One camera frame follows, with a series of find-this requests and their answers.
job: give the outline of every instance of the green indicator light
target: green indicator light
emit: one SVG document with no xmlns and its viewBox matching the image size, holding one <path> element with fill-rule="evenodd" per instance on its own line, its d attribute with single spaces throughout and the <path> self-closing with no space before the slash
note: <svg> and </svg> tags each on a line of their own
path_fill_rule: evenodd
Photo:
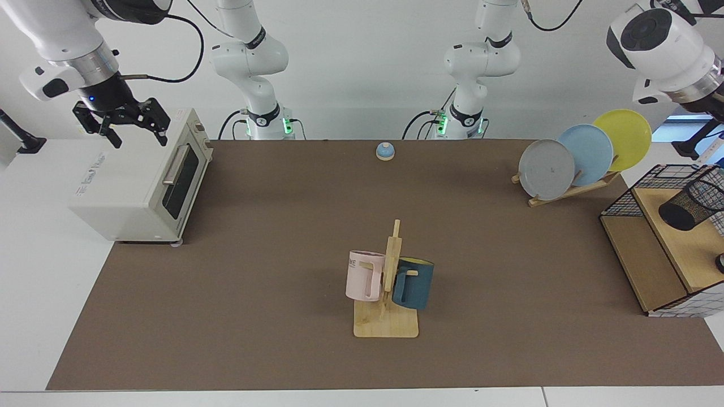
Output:
<svg viewBox="0 0 724 407">
<path fill-rule="evenodd" d="M 290 123 L 289 119 L 287 119 L 286 117 L 282 120 L 284 121 L 284 131 L 287 134 L 291 134 L 294 131 L 294 129 L 292 128 L 292 123 Z"/>
<path fill-rule="evenodd" d="M 440 134 L 440 135 L 444 135 L 445 132 L 447 131 L 447 116 L 445 116 L 445 115 L 443 114 L 443 115 L 441 116 L 441 118 L 442 118 L 442 123 L 440 123 L 440 124 L 437 126 L 437 133 Z"/>
</svg>

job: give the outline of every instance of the wire basket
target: wire basket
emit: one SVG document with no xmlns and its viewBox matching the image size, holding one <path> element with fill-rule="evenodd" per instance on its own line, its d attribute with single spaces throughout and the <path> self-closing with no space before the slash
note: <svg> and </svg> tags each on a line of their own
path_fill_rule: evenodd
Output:
<svg viewBox="0 0 724 407">
<path fill-rule="evenodd" d="M 704 178 L 717 167 L 686 184 L 684 189 L 659 206 L 659 215 L 669 226 L 692 230 L 712 215 L 724 211 L 724 190 Z"/>
</svg>

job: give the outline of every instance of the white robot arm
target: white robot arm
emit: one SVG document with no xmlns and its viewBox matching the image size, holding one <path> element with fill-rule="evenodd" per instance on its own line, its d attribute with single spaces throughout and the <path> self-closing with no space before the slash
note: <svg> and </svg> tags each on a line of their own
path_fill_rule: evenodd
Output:
<svg viewBox="0 0 724 407">
<path fill-rule="evenodd" d="M 246 98 L 250 137 L 294 138 L 291 111 L 277 101 L 274 87 L 261 77 L 287 69 L 287 49 L 261 26 L 253 0 L 216 0 L 216 9 L 224 30 L 239 41 L 214 46 L 211 62 L 216 73 L 234 83 Z"/>
<path fill-rule="evenodd" d="M 721 7 L 724 0 L 646 0 L 611 24 L 609 50 L 641 73 L 634 101 L 650 104 L 668 99 L 724 122 L 722 59 L 693 27 L 694 15 Z"/>
<path fill-rule="evenodd" d="M 121 140 L 110 127 L 134 124 L 152 131 L 165 145 L 170 118 L 156 99 L 140 103 L 121 78 L 115 51 L 95 27 L 101 18 L 156 24 L 172 0 L 0 0 L 0 7 L 35 44 L 48 64 L 21 74 L 25 88 L 40 100 L 78 91 L 73 109 L 89 133 Z M 102 119 L 98 123 L 93 115 Z"/>
<path fill-rule="evenodd" d="M 458 44 L 445 54 L 447 73 L 458 87 L 435 138 L 461 140 L 479 133 L 487 96 L 482 78 L 511 75 L 521 63 L 511 28 L 517 5 L 518 0 L 480 0 L 476 23 L 484 42 Z"/>
</svg>

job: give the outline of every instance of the white toaster oven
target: white toaster oven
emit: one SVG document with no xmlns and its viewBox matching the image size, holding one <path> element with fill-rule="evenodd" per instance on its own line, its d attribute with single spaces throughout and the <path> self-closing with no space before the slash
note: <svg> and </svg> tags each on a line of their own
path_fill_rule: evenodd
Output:
<svg viewBox="0 0 724 407">
<path fill-rule="evenodd" d="M 211 161 L 206 131 L 193 109 L 172 116 L 165 147 L 127 128 L 121 148 L 109 143 L 89 164 L 68 207 L 108 240 L 181 240 Z"/>
</svg>

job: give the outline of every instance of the gray plate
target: gray plate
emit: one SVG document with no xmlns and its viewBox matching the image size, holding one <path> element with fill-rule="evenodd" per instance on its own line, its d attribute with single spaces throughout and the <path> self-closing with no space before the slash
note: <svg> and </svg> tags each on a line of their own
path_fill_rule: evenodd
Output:
<svg viewBox="0 0 724 407">
<path fill-rule="evenodd" d="M 538 140 L 523 152 L 518 171 L 528 195 L 541 201 L 560 198 L 573 182 L 573 155 L 556 140 Z"/>
</svg>

